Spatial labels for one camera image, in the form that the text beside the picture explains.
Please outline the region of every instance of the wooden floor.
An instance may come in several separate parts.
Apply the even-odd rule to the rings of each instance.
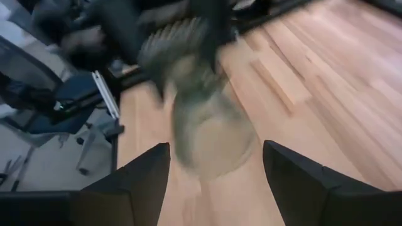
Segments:
[[[401,20],[360,1],[320,1],[221,55],[261,142],[274,140],[378,188],[402,189]],[[147,85],[123,95],[119,166],[171,141],[171,100],[158,108]],[[202,183],[172,153],[159,225],[284,225],[261,147],[237,171]]]

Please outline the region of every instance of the floor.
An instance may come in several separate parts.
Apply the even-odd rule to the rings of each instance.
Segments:
[[[100,115],[100,112],[95,112],[89,122],[94,122]],[[18,156],[25,158],[30,147],[3,126],[0,126],[0,134],[2,172],[8,160],[16,161]],[[57,137],[54,137],[41,148],[34,150],[18,191],[81,190],[110,173],[111,146],[101,137],[97,137],[82,163],[84,168],[90,170],[87,176],[81,175],[75,169],[80,154],[81,146],[75,142],[74,136],[70,136],[61,148]],[[14,172],[5,184],[0,186],[0,191],[10,191],[18,173],[19,170]]]
[[[402,189],[402,21],[355,0],[309,4],[222,49],[221,65],[259,139],[383,190]],[[122,96],[118,165],[171,142],[173,95]],[[159,225],[284,225],[261,147],[238,170],[199,180],[174,146]]]

